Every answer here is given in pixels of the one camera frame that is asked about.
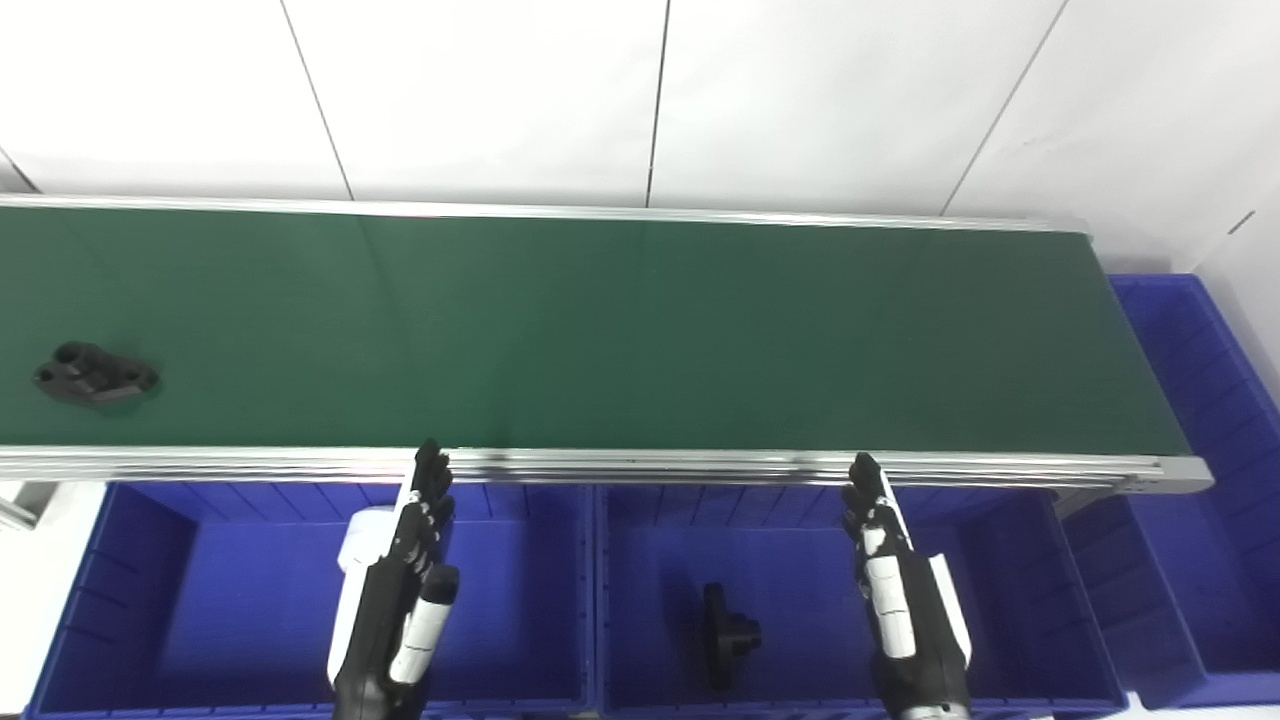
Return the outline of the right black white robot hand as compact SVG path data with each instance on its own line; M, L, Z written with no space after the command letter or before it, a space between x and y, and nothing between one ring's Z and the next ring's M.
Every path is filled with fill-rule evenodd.
M972 638L947 559L916 550L893 487L870 454L852 460L841 498L876 642L870 675L886 712L972 717Z

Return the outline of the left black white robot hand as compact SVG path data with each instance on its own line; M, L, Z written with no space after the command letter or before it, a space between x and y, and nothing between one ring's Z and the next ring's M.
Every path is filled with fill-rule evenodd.
M460 569L445 561L452 479L448 455L428 439L394 503L348 521L326 660L334 719L422 716L428 671L460 592Z

